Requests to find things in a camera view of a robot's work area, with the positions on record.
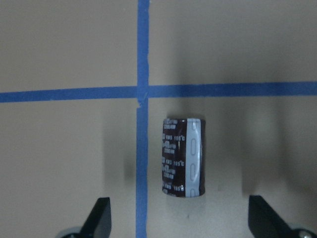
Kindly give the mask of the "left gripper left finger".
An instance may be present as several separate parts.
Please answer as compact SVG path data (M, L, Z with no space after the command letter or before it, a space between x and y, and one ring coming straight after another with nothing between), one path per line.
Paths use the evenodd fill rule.
M82 226L80 238L108 238L110 236L110 198L98 198Z

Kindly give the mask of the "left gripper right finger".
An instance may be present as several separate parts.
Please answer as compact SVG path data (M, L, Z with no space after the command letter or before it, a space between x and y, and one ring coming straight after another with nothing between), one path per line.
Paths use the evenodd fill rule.
M259 195L249 196L248 226L255 238L296 238L297 231Z

